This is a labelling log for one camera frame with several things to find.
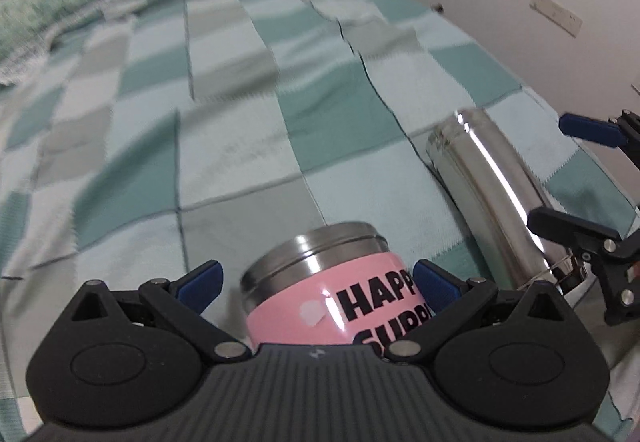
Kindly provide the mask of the pink steel Happy cup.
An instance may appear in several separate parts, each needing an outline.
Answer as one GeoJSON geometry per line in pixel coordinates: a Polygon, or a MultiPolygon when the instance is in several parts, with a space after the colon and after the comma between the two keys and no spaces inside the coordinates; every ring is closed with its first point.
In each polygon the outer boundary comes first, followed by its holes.
{"type": "Polygon", "coordinates": [[[381,354],[432,317],[400,257],[365,222],[295,236],[243,274],[248,338],[262,344],[367,344],[381,354]]]}

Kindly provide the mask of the white wall socket plate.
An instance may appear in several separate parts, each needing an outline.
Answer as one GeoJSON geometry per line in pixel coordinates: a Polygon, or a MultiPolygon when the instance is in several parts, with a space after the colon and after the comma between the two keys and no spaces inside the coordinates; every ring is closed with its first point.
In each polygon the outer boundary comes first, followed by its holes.
{"type": "Polygon", "coordinates": [[[530,0],[529,7],[553,22],[572,37],[582,28],[582,19],[553,0],[530,0]]]}

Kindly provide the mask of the silver steel bottle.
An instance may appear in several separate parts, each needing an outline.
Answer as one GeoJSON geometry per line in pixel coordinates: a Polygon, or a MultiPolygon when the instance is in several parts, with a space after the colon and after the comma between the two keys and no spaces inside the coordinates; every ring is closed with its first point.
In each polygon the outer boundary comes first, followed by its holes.
{"type": "Polygon", "coordinates": [[[587,262],[536,236],[528,213],[550,207],[541,184],[487,113],[462,109],[438,123],[426,153],[502,287],[546,280],[568,295],[590,282],[587,262]]]}

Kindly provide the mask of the checkered teal bed blanket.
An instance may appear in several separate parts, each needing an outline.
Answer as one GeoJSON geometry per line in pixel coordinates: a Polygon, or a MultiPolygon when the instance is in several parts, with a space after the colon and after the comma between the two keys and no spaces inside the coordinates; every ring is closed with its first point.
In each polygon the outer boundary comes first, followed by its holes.
{"type": "Polygon", "coordinates": [[[425,152],[478,106],[555,208],[639,214],[549,104],[414,0],[127,0],[1,91],[1,436],[39,422],[28,361],[77,287],[130,289],[209,259],[206,317],[244,332],[239,281],[326,223],[374,225],[407,265],[488,269],[425,152]]]}

